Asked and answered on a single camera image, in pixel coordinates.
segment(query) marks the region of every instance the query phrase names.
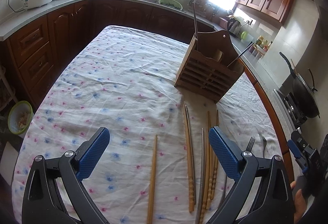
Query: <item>bottle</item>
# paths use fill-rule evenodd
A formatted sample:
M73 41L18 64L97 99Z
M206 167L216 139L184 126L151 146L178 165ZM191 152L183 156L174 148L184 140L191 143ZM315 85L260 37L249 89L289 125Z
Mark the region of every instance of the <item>bottle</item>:
M261 48L264 48L264 46L265 46L267 43L268 43L268 40L264 40L264 41L261 43L260 47L261 47Z
M263 36L260 35L260 36L257 38L255 44L258 45L258 46L260 46L260 45L262 44L263 39L264 39Z

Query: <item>utensil holder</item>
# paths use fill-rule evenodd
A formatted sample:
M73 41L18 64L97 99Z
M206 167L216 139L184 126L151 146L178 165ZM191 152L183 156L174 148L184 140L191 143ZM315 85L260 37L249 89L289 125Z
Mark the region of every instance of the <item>utensil holder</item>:
M174 86L217 103L244 72L238 60L227 67L237 56L227 31L198 33L198 40L194 35L189 44Z

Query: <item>stove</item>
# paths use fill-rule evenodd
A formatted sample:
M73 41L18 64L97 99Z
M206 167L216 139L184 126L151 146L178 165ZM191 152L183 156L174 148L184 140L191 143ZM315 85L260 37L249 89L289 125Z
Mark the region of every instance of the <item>stove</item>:
M298 129L306 120L306 116L300 110L292 93L284 95L279 89L274 89L276 100L279 102L279 107L285 111L288 116L288 127L292 131Z

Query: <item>drawer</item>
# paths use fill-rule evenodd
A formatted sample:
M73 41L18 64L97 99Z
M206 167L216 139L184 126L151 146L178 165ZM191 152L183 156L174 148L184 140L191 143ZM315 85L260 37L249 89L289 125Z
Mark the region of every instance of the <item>drawer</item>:
M25 25L9 37L17 67L49 41L46 15Z
M36 108L40 106L55 81L55 66L51 66L30 92Z
M46 43L30 56L19 72L29 91L37 84L42 76L54 65L50 43Z

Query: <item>bowl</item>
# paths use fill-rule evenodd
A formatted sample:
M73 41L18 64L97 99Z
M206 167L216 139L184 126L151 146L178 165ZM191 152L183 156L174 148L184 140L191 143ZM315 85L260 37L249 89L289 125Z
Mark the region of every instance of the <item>bowl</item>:
M161 5L168 6L180 11L182 10L182 5L176 0L159 0L158 2Z

